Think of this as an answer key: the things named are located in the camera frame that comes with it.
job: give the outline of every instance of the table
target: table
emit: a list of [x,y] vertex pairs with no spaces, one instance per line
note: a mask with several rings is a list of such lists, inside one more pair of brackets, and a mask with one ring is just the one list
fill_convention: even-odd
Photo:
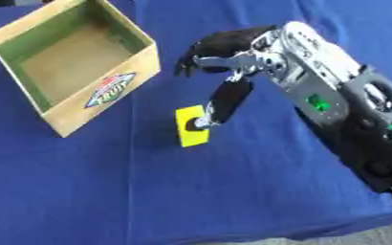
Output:
[[[206,102],[225,75],[171,74],[208,33],[303,20],[392,78],[392,5],[112,2],[157,40],[163,71],[69,138],[36,116],[0,64],[0,244],[305,239],[392,224],[392,197],[370,191],[262,77],[209,144],[179,148],[175,109]],[[0,9],[0,26],[34,8]]]

